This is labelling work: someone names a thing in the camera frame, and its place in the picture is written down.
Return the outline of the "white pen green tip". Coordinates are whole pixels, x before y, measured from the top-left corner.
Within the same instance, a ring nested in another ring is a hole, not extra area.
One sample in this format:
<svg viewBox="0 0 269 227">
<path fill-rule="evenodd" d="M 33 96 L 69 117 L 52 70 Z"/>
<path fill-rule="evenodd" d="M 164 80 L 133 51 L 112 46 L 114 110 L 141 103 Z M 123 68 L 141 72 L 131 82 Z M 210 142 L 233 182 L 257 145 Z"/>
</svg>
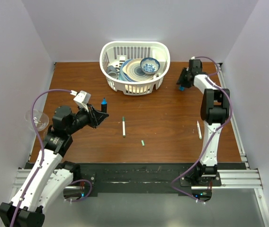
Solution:
<svg viewBox="0 0 269 227">
<path fill-rule="evenodd" d="M 126 136 L 126 124 L 124 120 L 122 121 L 122 135 L 123 137 Z"/>
</svg>

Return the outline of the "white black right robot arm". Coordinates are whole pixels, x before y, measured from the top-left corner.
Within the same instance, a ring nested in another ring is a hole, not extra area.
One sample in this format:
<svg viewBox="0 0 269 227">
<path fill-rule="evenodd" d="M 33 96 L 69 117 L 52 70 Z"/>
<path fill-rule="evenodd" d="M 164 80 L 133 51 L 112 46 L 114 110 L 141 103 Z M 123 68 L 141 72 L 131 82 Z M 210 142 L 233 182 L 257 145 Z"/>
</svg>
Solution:
<svg viewBox="0 0 269 227">
<path fill-rule="evenodd" d="M 192 57 L 180 74 L 177 84 L 184 88 L 195 86 L 203 94 L 200 117 L 204 122 L 201 155 L 182 177 L 200 186 L 206 185 L 217 174 L 217 152 L 223 127 L 231 120 L 233 107 L 230 90 L 217 85 L 210 74 L 203 71 L 201 57 Z"/>
</svg>

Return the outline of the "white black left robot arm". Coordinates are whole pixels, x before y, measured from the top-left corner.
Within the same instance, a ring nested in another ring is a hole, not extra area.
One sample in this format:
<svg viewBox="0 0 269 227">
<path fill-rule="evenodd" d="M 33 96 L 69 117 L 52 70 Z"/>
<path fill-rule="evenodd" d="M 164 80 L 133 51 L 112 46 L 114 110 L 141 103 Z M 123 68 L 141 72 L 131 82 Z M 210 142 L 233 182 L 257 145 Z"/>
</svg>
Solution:
<svg viewBox="0 0 269 227">
<path fill-rule="evenodd" d="M 42 149 L 23 185 L 9 203 L 0 205 L 0 218 L 6 227 L 40 227 L 48 206 L 68 185 L 92 182 L 83 179 L 81 168 L 72 162 L 61 162 L 72 144 L 72 134 L 85 126 L 97 128 L 107 117 L 107 103 L 101 110 L 92 105 L 73 113 L 69 106 L 56 108 Z"/>
</svg>

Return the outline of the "black blue highlighter pen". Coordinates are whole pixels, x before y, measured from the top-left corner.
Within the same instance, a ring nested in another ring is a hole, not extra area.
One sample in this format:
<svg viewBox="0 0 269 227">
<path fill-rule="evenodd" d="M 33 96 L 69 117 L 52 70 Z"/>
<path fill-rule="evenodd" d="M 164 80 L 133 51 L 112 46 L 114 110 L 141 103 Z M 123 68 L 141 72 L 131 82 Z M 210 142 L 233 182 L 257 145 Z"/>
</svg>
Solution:
<svg viewBox="0 0 269 227">
<path fill-rule="evenodd" d="M 104 113 L 107 113 L 107 106 L 108 106 L 108 103 L 107 103 L 106 99 L 103 98 L 103 100 L 101 102 L 101 111 Z"/>
</svg>

